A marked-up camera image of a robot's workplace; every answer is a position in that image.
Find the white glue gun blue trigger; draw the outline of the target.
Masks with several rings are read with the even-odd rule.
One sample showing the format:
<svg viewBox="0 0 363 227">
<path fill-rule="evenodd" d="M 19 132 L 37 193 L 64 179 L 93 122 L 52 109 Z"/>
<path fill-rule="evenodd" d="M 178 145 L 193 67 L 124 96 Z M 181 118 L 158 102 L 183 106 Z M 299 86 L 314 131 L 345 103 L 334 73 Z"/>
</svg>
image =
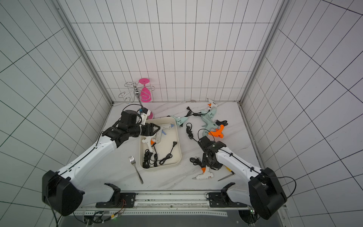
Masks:
<svg viewBox="0 0 363 227">
<path fill-rule="evenodd" d="M 171 129 L 171 128 L 173 128 L 175 125 L 174 124 L 171 124 L 171 123 L 166 123 L 166 124 L 161 124 L 160 125 L 160 130 L 157 132 L 157 134 L 156 134 L 156 141 L 155 141 L 155 143 L 156 144 L 159 144 L 160 142 L 161 142 L 161 137 L 162 137 L 162 135 L 164 134 L 164 135 L 166 135 L 166 133 L 164 132 L 164 130 L 167 130 L 167 129 Z M 161 166 L 161 165 L 163 165 L 168 159 L 171 159 L 172 157 L 173 157 L 173 155 L 172 155 L 172 151 L 173 151 L 173 149 L 174 149 L 174 147 L 176 146 L 176 144 L 177 144 L 177 142 L 176 141 L 174 141 L 173 142 L 173 146 L 172 146 L 172 149 L 171 149 L 171 151 L 163 158 L 163 159 L 161 159 L 160 161 L 159 161 L 159 165 Z"/>
</svg>

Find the white glue gun orange trigger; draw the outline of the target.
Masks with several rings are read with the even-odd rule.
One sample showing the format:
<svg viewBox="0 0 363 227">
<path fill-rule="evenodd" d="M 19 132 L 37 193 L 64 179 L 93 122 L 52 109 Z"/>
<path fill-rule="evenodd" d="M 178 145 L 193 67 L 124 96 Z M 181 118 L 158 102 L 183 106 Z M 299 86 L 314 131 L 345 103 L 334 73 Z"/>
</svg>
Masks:
<svg viewBox="0 0 363 227">
<path fill-rule="evenodd" d="M 194 180 L 208 180 L 214 177 L 213 173 L 210 171 L 208 166 L 202 168 L 203 173 L 193 177 Z"/>
</svg>

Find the cream plastic storage box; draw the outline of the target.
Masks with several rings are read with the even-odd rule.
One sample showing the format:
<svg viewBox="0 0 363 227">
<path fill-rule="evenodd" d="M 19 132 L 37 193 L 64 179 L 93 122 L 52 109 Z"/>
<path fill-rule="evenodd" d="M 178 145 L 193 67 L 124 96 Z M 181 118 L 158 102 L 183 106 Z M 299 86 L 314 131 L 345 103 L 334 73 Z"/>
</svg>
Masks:
<svg viewBox="0 0 363 227">
<path fill-rule="evenodd" d="M 171 129 L 164 130 L 166 135 L 163 134 L 161 137 L 161 142 L 159 144 L 155 144 L 155 149 L 157 151 L 157 156 L 158 156 L 157 167 L 151 166 L 148 169 L 145 169 L 142 167 L 144 153 L 145 153 L 145 150 L 148 149 L 147 144 L 143 143 L 142 140 L 145 139 L 146 137 L 153 137 L 156 141 L 156 137 L 154 137 L 154 136 L 141 136 L 140 137 L 140 158 L 138 161 L 138 164 L 140 165 L 140 167 L 146 171 L 157 171 L 157 170 L 161 170 L 161 169 L 176 167 L 177 165 L 179 165 L 179 163 L 182 160 L 182 152 L 181 152 L 181 148 L 180 148 L 180 140 L 179 140 L 179 136 L 178 136 L 177 124 L 176 124 L 176 121 L 174 120 L 174 118 L 164 117 L 164 118 L 147 120 L 146 122 L 153 123 L 153 124 L 156 124 L 159 126 L 161 124 L 171 123 L 171 124 L 174 124 L 175 126 Z M 171 151 L 174 141 L 176 141 L 177 144 L 172 151 L 173 157 L 171 159 L 168 159 L 163 165 L 160 166 L 159 161 L 161 159 L 163 159 Z"/>
</svg>

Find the white glue gun corner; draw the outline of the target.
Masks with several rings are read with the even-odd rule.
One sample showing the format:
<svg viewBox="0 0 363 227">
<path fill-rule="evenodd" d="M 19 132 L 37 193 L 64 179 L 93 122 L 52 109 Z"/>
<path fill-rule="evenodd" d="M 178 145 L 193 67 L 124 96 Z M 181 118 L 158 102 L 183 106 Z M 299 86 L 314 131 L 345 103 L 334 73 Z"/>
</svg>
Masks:
<svg viewBox="0 0 363 227">
<path fill-rule="evenodd" d="M 207 100 L 208 100 L 208 106 L 209 106 L 208 110 L 218 107 L 218 105 L 212 99 L 207 98 Z"/>
</svg>

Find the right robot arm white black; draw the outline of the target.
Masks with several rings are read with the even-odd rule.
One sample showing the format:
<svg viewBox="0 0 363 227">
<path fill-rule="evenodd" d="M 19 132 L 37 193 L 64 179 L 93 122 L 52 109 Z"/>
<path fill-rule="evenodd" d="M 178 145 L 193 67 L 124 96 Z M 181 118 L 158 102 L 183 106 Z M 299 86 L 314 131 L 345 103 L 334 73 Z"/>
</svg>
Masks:
<svg viewBox="0 0 363 227">
<path fill-rule="evenodd" d="M 229 168 L 240 182 L 230 182 L 213 199 L 216 207 L 233 207 L 242 204 L 252 208 L 254 221 L 261 217 L 268 220 L 286 202 L 286 196 L 278 177 L 270 168 L 254 166 L 232 152 L 224 143 L 211 141 L 204 136 L 198 141 L 203 150 L 203 161 L 207 167 Z"/>
</svg>

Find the small mint glue gun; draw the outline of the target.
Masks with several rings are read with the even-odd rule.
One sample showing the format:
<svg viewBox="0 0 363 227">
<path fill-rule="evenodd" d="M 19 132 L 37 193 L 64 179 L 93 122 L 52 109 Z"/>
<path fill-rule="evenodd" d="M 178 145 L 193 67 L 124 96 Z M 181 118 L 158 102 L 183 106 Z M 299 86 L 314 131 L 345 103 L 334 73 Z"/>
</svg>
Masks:
<svg viewBox="0 0 363 227">
<path fill-rule="evenodd" d="M 176 116 L 171 116 L 170 115 L 169 117 L 174 118 L 174 120 L 176 121 L 176 124 L 179 127 L 183 127 L 183 124 L 188 121 L 188 117 L 187 116 L 184 116 L 184 117 L 176 117 Z"/>
</svg>

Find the mint green glue gun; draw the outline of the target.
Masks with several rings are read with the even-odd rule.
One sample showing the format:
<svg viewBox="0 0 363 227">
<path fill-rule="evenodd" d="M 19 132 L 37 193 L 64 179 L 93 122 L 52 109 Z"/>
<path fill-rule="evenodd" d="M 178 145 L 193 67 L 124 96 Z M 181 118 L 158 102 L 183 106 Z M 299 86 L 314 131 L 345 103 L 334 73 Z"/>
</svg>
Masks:
<svg viewBox="0 0 363 227">
<path fill-rule="evenodd" d="M 218 125 L 215 123 L 215 121 L 213 120 L 215 114 L 216 114 L 217 109 L 216 108 L 212 108 L 208 111 L 206 110 L 202 110 L 201 111 L 201 119 L 202 121 L 205 123 L 202 127 L 211 131 L 214 129 L 218 128 Z"/>
</svg>

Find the silver fork right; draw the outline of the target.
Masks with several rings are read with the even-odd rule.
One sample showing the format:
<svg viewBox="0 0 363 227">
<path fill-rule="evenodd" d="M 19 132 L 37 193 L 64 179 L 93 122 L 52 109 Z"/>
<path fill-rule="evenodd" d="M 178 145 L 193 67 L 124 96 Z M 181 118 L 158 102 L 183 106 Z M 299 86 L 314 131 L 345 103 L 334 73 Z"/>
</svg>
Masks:
<svg viewBox="0 0 363 227">
<path fill-rule="evenodd" d="M 234 176 L 234 175 L 235 175 L 235 173 L 234 173 L 233 171 L 231 171 L 231 173 L 230 173 L 229 175 L 222 177 L 222 178 L 221 178 L 221 179 L 219 179 L 218 181 L 225 180 L 225 179 L 227 179 L 227 178 L 229 178 L 229 177 L 232 177 L 232 176 Z"/>
</svg>

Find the silver fork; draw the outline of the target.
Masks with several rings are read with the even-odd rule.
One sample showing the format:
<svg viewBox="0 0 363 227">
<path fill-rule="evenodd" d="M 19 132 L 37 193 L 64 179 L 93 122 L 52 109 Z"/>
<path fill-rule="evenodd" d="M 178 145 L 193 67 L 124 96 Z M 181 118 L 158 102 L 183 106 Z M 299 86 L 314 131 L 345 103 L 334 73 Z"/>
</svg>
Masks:
<svg viewBox="0 0 363 227">
<path fill-rule="evenodd" d="M 140 173 L 139 173 L 139 171 L 137 170 L 137 167 L 136 167 L 136 160 L 135 160 L 135 158 L 133 156 L 130 156 L 129 157 L 129 161 L 130 161 L 131 165 L 135 168 L 135 171 L 136 171 L 137 176 L 138 176 L 138 178 L 140 180 L 140 183 L 143 184 L 144 183 L 143 182 L 143 179 L 142 179 L 142 177 L 141 177 L 141 175 L 140 175 Z"/>
<path fill-rule="evenodd" d="M 225 179 L 227 179 L 227 178 L 229 178 L 229 177 L 232 177 L 232 176 L 234 176 L 234 175 L 235 175 L 235 173 L 234 173 L 233 171 L 231 171 L 231 173 L 230 173 L 229 175 L 222 177 L 222 178 L 221 178 L 221 179 L 219 179 L 218 181 L 225 180 Z"/>
</svg>

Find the pink wine glass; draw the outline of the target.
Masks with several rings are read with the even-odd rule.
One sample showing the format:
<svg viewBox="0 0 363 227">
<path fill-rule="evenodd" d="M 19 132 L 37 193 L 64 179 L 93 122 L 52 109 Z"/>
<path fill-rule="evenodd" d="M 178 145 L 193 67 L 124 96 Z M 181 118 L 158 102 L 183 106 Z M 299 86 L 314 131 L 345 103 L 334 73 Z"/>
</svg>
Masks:
<svg viewBox="0 0 363 227">
<path fill-rule="evenodd" d="M 150 80 L 147 78 L 141 78 L 139 80 L 139 83 L 143 85 L 141 92 L 140 92 L 140 100 L 142 103 L 149 103 L 152 99 L 151 97 L 151 91 L 146 87 L 148 83 L 150 83 Z"/>
</svg>

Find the chrome cup holder stand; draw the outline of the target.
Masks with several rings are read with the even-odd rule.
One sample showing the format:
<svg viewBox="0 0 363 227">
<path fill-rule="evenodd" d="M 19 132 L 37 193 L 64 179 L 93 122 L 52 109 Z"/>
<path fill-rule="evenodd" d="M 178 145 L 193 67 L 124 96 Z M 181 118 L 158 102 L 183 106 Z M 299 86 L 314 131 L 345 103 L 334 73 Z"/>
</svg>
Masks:
<svg viewBox="0 0 363 227">
<path fill-rule="evenodd" d="M 126 103 L 128 104 L 135 104 L 135 101 L 137 101 L 138 105 L 143 106 L 143 103 L 140 100 L 140 92 L 141 89 L 143 87 L 143 85 L 141 83 L 136 83 L 136 82 L 126 82 L 124 84 L 124 87 L 128 89 L 128 91 L 123 91 L 121 92 L 118 97 L 122 98 Z M 152 85 L 146 85 L 146 87 L 148 89 L 150 89 L 151 91 L 151 97 L 152 97 L 152 92 L 156 89 L 154 86 Z"/>
</svg>

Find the silver fork left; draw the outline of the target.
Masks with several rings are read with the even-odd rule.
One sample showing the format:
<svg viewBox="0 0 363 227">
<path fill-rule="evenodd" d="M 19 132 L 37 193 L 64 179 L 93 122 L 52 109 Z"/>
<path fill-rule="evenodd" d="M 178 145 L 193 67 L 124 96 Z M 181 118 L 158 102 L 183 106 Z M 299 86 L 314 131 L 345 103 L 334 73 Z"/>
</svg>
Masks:
<svg viewBox="0 0 363 227">
<path fill-rule="evenodd" d="M 129 157 L 129 161 L 130 161 L 131 165 L 135 168 L 135 171 L 136 171 L 137 176 L 138 176 L 138 178 L 140 180 L 140 183 L 143 184 L 144 183 L 143 182 L 143 179 L 142 179 L 142 177 L 141 177 L 141 175 L 140 175 L 140 173 L 139 173 L 139 171 L 137 170 L 137 167 L 136 167 L 136 160 L 135 160 L 135 158 L 133 156 L 130 156 Z"/>
</svg>

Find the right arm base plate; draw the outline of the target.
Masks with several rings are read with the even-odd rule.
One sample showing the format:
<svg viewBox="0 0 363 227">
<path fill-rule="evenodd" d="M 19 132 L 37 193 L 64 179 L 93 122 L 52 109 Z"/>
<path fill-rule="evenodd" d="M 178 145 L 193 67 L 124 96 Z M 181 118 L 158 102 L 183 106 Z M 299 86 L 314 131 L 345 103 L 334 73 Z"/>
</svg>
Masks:
<svg viewBox="0 0 363 227">
<path fill-rule="evenodd" d="M 206 195 L 209 206 L 212 208 L 246 208 L 247 205 L 240 202 L 233 202 L 226 193 L 210 192 Z"/>
</svg>

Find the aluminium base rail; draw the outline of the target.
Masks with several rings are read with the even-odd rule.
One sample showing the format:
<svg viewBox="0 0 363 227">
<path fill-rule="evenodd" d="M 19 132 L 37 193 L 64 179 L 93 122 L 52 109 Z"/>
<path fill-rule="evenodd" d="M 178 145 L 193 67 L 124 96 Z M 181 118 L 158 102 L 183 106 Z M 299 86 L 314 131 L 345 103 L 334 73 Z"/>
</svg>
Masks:
<svg viewBox="0 0 363 227">
<path fill-rule="evenodd" d="M 68 207 L 68 211 L 63 212 L 64 216 L 70 214 L 84 216 L 117 216 L 123 210 L 127 214 L 212 214 L 219 210 L 239 210 L 240 213 L 250 216 L 252 208 L 212 208 L 209 206 L 209 201 L 206 199 L 208 193 L 201 191 L 190 192 L 143 192 L 136 193 L 135 203 L 133 208 L 116 208 L 116 209 L 101 209 L 96 208 L 96 203 L 89 205 L 80 205 L 77 208 Z"/>
</svg>

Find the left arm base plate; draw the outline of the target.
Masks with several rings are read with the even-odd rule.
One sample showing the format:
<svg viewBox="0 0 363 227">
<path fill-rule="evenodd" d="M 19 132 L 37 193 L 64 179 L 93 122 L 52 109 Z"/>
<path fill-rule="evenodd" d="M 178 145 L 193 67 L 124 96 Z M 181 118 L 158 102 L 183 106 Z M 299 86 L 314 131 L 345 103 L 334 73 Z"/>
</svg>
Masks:
<svg viewBox="0 0 363 227">
<path fill-rule="evenodd" d="M 98 202 L 95 207 L 101 209 L 133 208 L 135 197 L 136 193 L 116 193 L 110 201 Z"/>
</svg>

